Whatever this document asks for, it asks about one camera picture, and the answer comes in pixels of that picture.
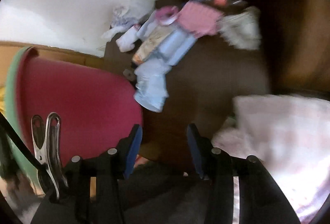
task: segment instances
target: yellow object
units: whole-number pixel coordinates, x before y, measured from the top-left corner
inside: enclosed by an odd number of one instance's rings
[[[0,112],[5,116],[5,91],[6,87],[0,87]]]

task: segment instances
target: red bucket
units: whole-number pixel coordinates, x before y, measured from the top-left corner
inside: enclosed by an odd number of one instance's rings
[[[134,89],[124,78],[107,71],[41,58],[33,47],[22,55],[15,87],[21,138],[33,153],[31,118],[61,117],[62,166],[75,155],[100,155],[142,124]]]

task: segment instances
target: metal clip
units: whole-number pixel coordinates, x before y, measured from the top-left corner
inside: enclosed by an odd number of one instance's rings
[[[34,115],[31,119],[34,156],[40,164],[46,167],[55,187],[57,200],[64,195],[68,188],[59,157],[60,125],[61,118],[55,112],[48,115],[46,128],[39,115]]]

